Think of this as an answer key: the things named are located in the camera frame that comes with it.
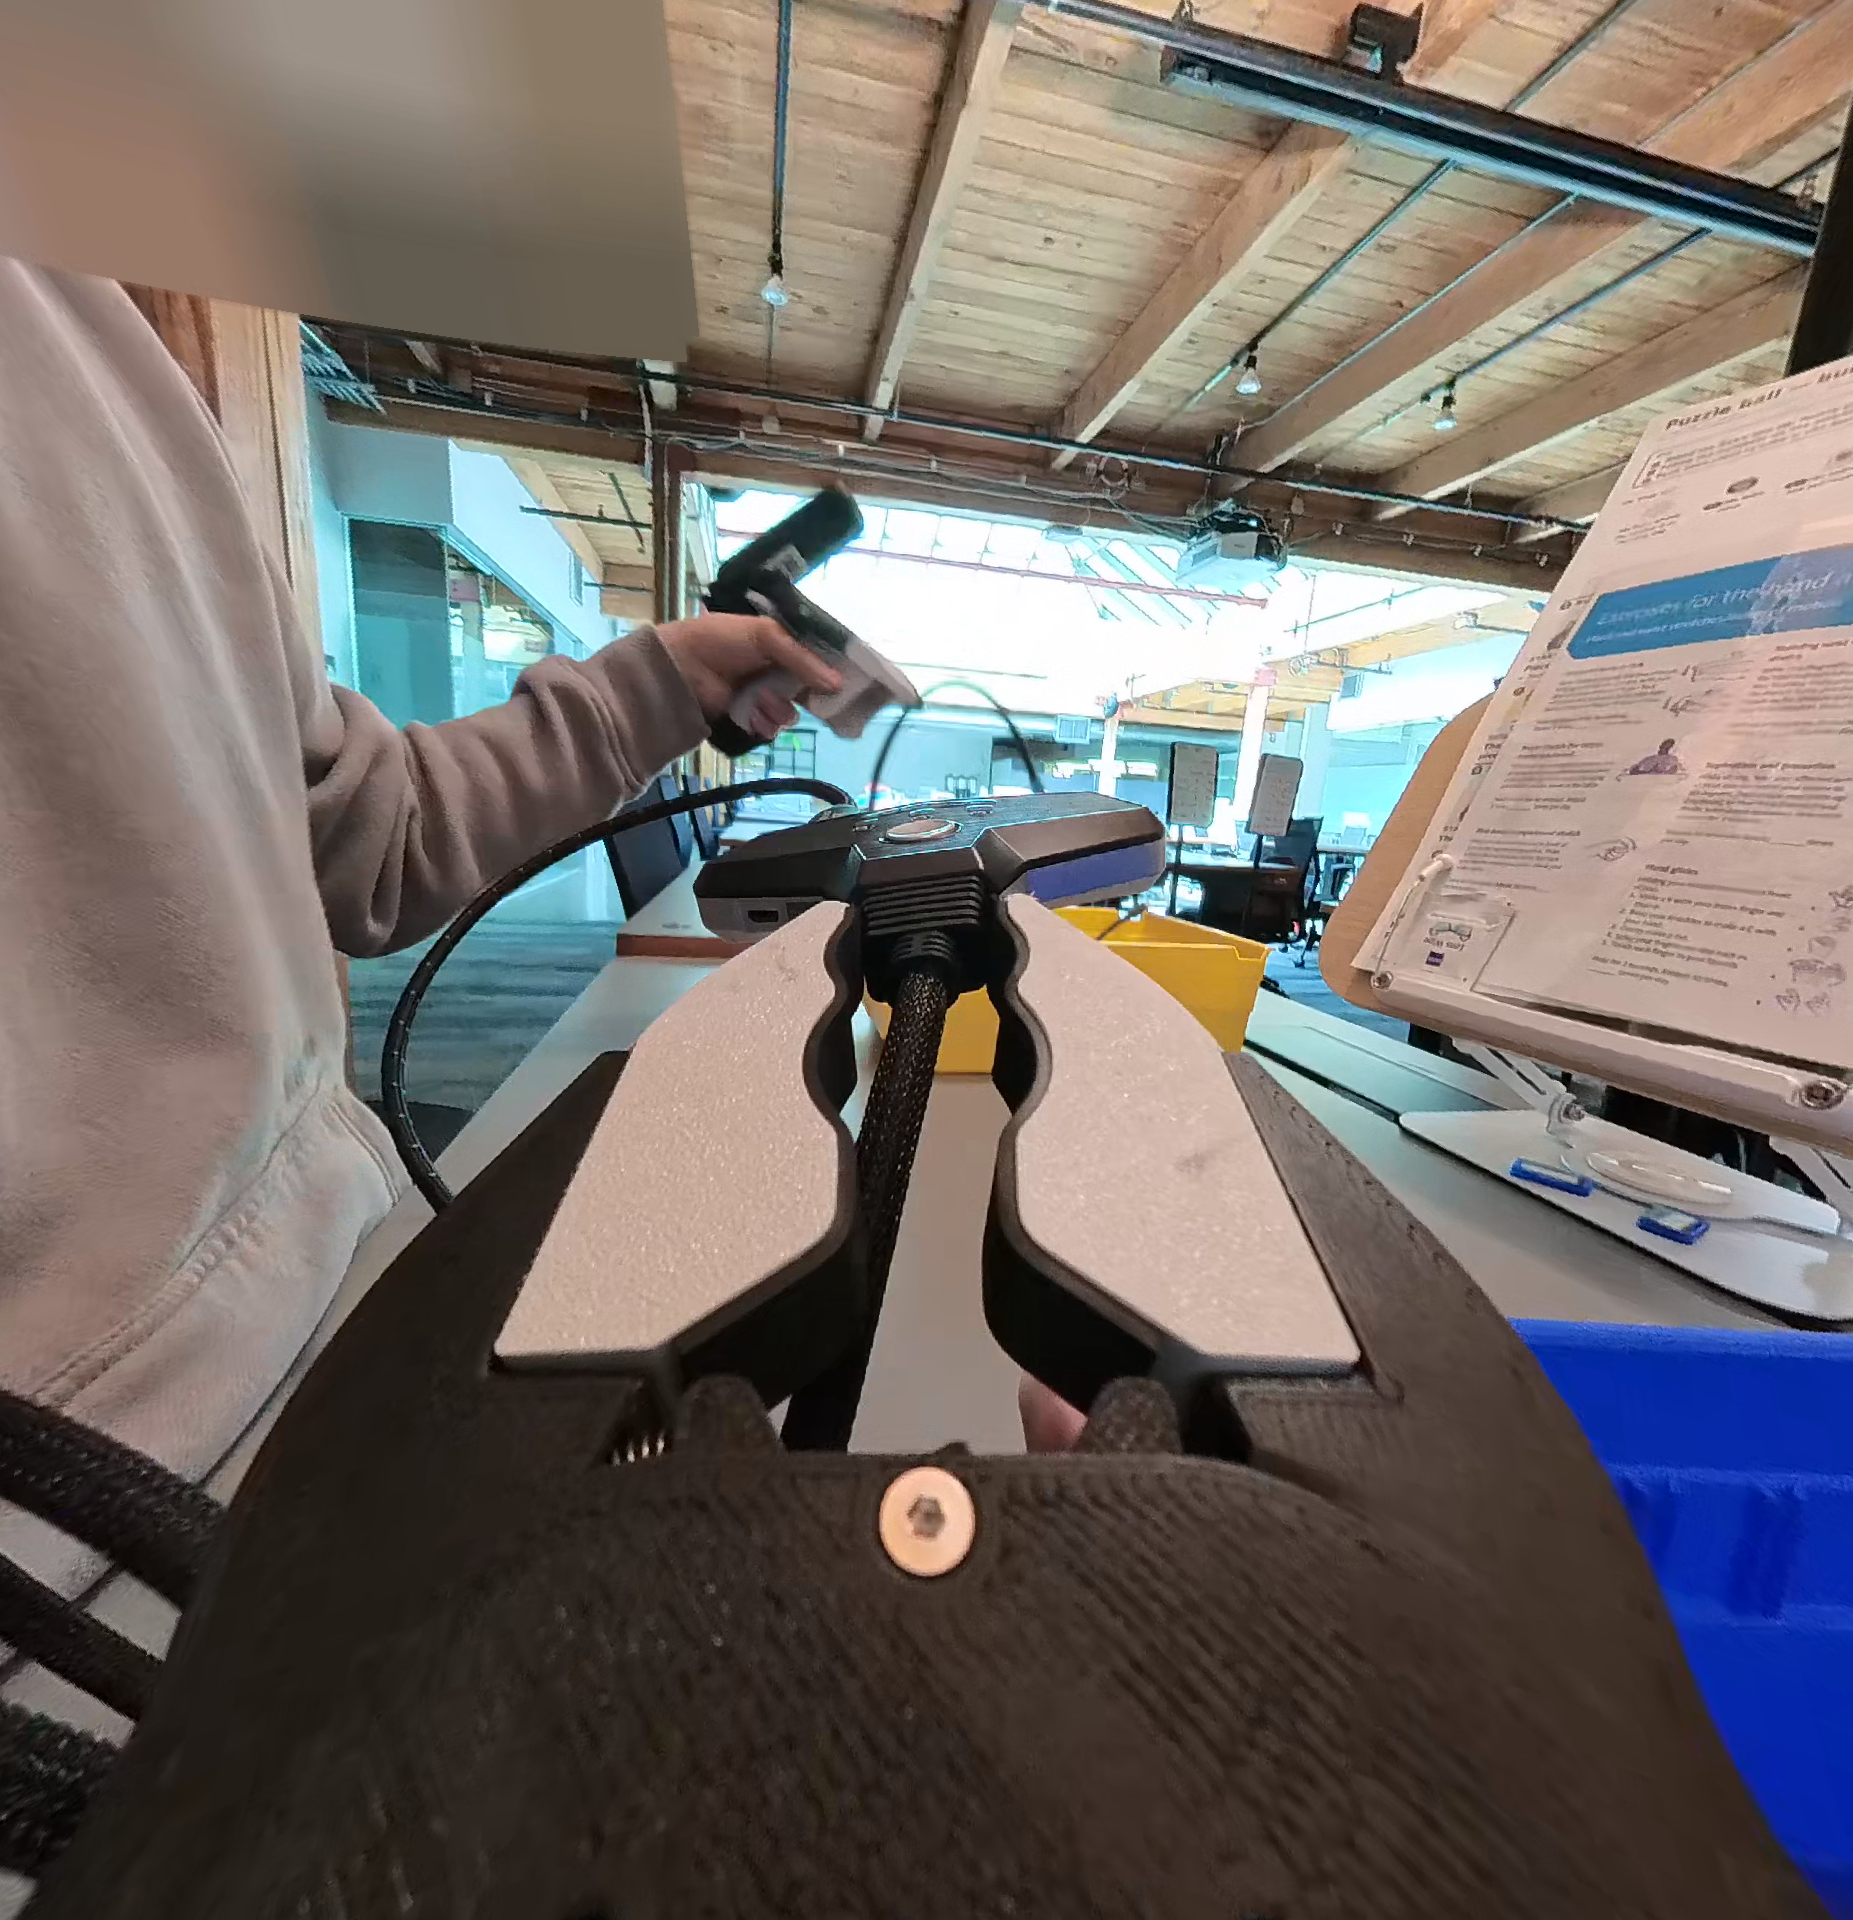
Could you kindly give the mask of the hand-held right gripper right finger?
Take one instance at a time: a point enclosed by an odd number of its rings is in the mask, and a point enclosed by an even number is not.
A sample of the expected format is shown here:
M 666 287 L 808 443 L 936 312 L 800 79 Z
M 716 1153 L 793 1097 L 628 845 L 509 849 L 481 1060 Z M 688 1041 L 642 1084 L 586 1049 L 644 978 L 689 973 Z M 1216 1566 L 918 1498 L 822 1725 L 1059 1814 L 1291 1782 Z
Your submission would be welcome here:
M 1088 1409 L 1116 1380 L 1189 1411 L 1232 1380 L 1350 1380 L 1362 1347 L 1229 1057 L 1051 908 L 1000 905 L 984 1317 Z

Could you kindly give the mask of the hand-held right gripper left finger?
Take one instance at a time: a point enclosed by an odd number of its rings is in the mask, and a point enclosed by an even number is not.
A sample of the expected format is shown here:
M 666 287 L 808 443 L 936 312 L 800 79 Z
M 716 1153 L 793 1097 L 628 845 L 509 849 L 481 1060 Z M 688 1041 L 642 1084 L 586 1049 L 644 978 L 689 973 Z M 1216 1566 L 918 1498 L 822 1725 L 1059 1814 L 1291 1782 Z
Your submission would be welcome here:
M 811 905 L 632 1046 L 496 1333 L 514 1372 L 598 1372 L 662 1398 L 708 1377 L 774 1406 L 864 1320 L 866 1232 L 842 1120 L 859 936 Z

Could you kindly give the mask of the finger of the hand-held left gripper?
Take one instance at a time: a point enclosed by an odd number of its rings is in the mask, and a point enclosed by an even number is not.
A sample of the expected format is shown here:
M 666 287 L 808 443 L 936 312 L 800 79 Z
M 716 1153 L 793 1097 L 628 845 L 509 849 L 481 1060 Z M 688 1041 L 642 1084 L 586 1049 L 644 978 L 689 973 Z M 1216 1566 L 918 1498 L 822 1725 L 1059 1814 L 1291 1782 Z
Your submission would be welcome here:
M 911 713 L 922 703 L 913 681 L 861 638 L 848 638 L 831 666 L 841 686 L 808 694 L 808 716 L 834 739 L 859 741 L 880 716 Z

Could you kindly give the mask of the black usb hub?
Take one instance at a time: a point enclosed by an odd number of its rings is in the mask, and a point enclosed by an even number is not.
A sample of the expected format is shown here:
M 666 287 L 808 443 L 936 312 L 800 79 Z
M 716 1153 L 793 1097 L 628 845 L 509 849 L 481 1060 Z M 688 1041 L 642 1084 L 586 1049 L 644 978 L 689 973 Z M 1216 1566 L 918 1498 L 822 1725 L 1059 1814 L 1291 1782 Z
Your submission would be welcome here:
M 1156 814 L 1101 792 L 817 812 L 723 849 L 696 878 L 699 920 L 754 944 L 814 905 L 846 905 L 867 940 L 987 924 L 1004 899 L 1091 905 L 1150 891 L 1166 868 Z

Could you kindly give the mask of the person's left forearm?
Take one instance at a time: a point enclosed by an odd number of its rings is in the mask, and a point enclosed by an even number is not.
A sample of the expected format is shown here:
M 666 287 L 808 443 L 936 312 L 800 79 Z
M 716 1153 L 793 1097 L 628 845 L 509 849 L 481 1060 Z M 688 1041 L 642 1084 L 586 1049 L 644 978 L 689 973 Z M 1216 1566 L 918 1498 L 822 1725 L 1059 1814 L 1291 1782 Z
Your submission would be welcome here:
M 397 727 L 361 693 L 295 688 L 317 893 L 349 958 L 444 929 L 488 882 L 598 824 L 711 729 L 704 622 L 644 626 L 527 669 L 506 701 Z

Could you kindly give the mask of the person's left hand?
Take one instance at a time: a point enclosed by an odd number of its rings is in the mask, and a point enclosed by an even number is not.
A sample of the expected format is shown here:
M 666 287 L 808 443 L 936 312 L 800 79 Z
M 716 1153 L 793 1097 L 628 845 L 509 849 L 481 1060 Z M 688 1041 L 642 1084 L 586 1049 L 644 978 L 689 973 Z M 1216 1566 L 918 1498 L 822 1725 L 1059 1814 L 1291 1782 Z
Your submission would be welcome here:
M 699 614 L 665 622 L 658 638 L 711 727 L 730 717 L 733 701 L 757 678 L 774 684 L 756 697 L 752 731 L 761 739 L 793 727 L 803 697 L 831 697 L 842 688 L 835 666 L 770 617 Z

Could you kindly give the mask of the yellow plastic bin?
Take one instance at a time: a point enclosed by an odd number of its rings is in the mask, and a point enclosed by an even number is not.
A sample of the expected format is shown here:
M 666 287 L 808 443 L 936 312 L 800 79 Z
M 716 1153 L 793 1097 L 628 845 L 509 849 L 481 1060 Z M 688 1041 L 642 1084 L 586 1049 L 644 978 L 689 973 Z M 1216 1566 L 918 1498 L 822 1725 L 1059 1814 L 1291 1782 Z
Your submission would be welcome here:
M 1222 1051 L 1244 1051 L 1272 946 L 1150 910 L 1126 915 L 1113 905 L 1066 905 L 1059 916 L 1161 986 Z M 989 997 L 962 994 L 946 1017 L 936 1073 L 989 1075 L 997 1028 Z

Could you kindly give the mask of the black office chair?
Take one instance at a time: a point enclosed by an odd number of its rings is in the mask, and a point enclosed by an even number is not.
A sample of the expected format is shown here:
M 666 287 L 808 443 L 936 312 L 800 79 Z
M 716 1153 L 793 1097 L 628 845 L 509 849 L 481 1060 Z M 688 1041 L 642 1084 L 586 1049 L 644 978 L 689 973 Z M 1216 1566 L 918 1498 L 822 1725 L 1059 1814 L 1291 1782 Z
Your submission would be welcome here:
M 688 867 L 716 849 L 716 810 L 675 812 L 644 828 L 625 828 L 603 844 L 621 920 L 629 924 Z
M 1246 891 L 1229 931 L 1267 946 L 1288 946 L 1304 936 L 1321 824 L 1320 816 L 1293 819 L 1285 834 L 1253 838 Z

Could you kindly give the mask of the ceiling projector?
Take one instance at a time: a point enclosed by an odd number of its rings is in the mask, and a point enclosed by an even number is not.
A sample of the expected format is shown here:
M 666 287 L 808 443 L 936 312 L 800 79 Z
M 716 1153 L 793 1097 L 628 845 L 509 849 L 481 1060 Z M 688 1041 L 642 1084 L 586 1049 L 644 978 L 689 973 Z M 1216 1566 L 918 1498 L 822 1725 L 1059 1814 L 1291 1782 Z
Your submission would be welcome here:
M 1253 512 L 1216 512 L 1193 524 L 1175 560 L 1175 586 L 1193 594 L 1251 595 L 1288 568 L 1283 536 Z

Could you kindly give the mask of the person's grey hoodie torso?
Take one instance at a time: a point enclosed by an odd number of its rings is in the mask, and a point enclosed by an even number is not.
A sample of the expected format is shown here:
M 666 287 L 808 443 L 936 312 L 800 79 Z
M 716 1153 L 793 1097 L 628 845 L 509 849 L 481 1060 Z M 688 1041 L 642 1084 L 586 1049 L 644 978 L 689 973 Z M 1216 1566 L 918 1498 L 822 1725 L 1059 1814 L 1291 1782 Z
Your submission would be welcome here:
M 0 257 L 0 1385 L 186 1476 L 398 1188 L 345 1082 L 313 686 L 175 356 Z

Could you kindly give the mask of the blue banner instruction sheet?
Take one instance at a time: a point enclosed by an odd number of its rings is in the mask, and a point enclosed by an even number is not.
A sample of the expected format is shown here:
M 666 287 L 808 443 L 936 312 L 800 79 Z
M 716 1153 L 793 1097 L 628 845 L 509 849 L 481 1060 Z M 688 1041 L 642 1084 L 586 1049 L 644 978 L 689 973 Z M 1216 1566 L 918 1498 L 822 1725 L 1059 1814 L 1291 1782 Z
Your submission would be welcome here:
M 1375 971 L 1853 1075 L 1853 539 L 1613 571 Z

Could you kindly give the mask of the blue plastic bin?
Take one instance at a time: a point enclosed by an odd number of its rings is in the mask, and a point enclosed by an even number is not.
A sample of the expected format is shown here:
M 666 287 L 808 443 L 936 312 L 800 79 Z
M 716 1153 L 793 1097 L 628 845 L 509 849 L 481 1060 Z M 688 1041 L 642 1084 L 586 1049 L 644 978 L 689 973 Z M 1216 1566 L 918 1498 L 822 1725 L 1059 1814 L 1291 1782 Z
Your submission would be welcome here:
M 1853 1916 L 1853 1331 L 1513 1331 L 1623 1501 L 1760 1811 Z

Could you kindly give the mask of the white printed instruction sheet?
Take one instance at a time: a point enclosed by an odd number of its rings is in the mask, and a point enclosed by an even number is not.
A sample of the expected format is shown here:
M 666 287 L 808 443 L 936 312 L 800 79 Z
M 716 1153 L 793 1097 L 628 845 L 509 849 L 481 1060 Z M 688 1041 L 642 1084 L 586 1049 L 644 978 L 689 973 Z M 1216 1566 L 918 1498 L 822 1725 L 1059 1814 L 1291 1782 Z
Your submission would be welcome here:
M 1853 356 L 1668 415 L 1595 519 L 1579 594 L 1853 543 Z

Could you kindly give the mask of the black ceiling track rail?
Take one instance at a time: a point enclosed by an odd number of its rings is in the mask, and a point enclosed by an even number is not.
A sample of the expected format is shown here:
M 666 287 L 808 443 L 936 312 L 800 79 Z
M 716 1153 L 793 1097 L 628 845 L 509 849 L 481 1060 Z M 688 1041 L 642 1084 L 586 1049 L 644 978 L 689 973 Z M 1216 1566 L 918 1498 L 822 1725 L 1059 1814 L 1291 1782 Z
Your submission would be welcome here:
M 1321 56 L 1169 20 L 1161 79 L 1299 127 L 1532 186 L 1576 201 L 1810 257 L 1820 216 L 1772 186 L 1447 99 Z

